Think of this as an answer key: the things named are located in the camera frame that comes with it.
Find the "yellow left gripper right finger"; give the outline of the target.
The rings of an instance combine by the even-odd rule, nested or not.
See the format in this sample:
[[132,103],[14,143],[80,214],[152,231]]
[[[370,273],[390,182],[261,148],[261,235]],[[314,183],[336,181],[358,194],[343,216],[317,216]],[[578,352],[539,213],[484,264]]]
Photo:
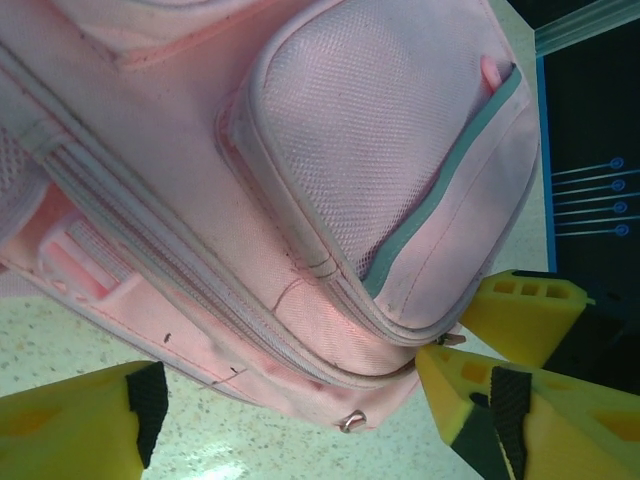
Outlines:
[[511,480],[640,480],[640,396],[495,367],[493,426]]

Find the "pink school backpack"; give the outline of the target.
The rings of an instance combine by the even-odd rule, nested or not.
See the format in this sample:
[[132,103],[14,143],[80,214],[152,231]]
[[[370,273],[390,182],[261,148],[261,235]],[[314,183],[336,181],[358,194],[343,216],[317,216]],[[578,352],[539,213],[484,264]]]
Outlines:
[[489,0],[0,0],[0,271],[334,430],[418,387],[539,150]]

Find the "aluminium frame post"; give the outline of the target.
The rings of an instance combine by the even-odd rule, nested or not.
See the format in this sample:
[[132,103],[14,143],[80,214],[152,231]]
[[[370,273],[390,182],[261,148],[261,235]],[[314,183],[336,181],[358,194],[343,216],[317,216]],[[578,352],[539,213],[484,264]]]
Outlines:
[[640,0],[596,0],[534,31],[543,57],[640,19]]

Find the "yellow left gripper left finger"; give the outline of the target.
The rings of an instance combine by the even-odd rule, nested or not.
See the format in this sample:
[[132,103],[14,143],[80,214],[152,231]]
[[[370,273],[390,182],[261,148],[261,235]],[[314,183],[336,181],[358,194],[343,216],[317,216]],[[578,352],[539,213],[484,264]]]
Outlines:
[[0,397],[0,480],[142,480],[167,412],[151,361]]

